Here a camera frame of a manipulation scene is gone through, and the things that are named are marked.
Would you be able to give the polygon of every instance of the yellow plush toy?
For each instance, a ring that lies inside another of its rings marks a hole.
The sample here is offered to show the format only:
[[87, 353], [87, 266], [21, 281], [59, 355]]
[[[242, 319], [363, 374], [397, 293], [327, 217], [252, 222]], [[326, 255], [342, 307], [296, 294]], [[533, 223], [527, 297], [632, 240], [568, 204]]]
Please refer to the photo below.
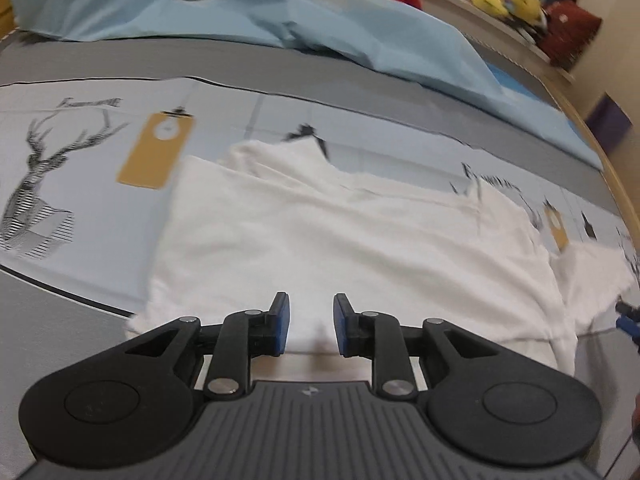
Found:
[[505, 5], [511, 14], [529, 25], [540, 22], [540, 0], [506, 0]]
[[502, 4], [501, 0], [471, 0], [471, 2], [489, 16], [504, 20], [509, 17], [509, 11]]

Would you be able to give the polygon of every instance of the gray bedsheet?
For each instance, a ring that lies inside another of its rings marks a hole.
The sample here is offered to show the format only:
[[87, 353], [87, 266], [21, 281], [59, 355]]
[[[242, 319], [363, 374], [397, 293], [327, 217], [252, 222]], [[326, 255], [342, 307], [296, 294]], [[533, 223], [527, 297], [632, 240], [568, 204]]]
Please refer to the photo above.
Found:
[[[0, 84], [89, 77], [197, 76], [222, 84], [293, 95], [397, 120], [479, 147], [611, 212], [615, 202], [597, 170], [512, 126], [434, 91], [335, 57], [211, 40], [147, 39], [57, 43], [14, 34], [0, 44]], [[494, 64], [507, 63], [492, 59]], [[544, 88], [511, 73], [542, 98]], [[17, 424], [19, 399], [43, 375], [124, 337], [124, 319], [91, 310], [0, 272], [0, 479], [31, 460]], [[580, 342], [577, 376], [604, 407], [590, 462], [605, 473], [630, 433], [640, 359], [618, 332]], [[640, 463], [627, 447], [616, 478]]]

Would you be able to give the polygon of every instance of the purple object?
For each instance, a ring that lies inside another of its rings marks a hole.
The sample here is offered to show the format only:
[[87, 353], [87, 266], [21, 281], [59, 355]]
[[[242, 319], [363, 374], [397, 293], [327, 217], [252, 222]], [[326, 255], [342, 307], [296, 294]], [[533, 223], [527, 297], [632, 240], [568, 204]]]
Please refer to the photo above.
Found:
[[609, 155], [629, 131], [631, 120], [611, 97], [604, 94], [586, 124], [604, 152]]

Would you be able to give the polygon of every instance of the wooden bed frame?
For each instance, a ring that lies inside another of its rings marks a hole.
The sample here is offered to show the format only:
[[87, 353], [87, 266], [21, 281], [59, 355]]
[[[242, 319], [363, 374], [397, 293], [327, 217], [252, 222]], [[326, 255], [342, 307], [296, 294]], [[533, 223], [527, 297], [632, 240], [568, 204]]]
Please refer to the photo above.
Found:
[[11, 0], [0, 0], [0, 38], [4, 38], [14, 28], [14, 13], [11, 8]]
[[559, 106], [562, 108], [562, 111], [578, 127], [582, 134], [582, 138], [588, 142], [593, 151], [595, 151], [600, 157], [600, 160], [602, 161], [602, 165], [604, 167], [602, 174], [607, 183], [607, 186], [609, 186], [609, 190], [611, 191], [616, 204], [618, 204], [620, 215], [622, 216], [622, 219], [626, 224], [626, 228], [629, 229], [629, 235], [631, 236], [636, 250], [640, 250], [640, 218], [633, 206], [633, 203], [631, 202], [631, 199], [629, 198], [628, 194], [626, 194], [626, 190], [622, 185], [622, 181], [616, 173], [616, 170], [613, 168], [613, 165], [611, 164], [604, 150], [596, 140], [593, 133], [591, 133], [589, 127], [584, 123], [584, 121], [580, 117], [580, 114], [574, 108], [574, 106], [568, 101], [564, 94], [559, 91], [558, 87], [549, 78], [543, 77], [541, 78], [541, 80], [546, 86], [549, 93], [553, 96], [556, 102], [558, 102]]

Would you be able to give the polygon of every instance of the black circular mount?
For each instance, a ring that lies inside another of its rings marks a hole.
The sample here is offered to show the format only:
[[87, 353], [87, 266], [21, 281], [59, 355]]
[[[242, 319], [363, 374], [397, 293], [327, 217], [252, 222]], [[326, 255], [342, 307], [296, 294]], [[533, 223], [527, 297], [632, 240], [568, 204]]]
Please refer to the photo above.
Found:
[[579, 456], [601, 420], [590, 389], [509, 351], [461, 360], [430, 391], [426, 410], [453, 446], [510, 467], [544, 467]]
[[171, 369], [153, 358], [121, 354], [45, 377], [25, 394], [19, 418], [36, 456], [104, 469], [169, 448], [193, 412], [191, 390]]

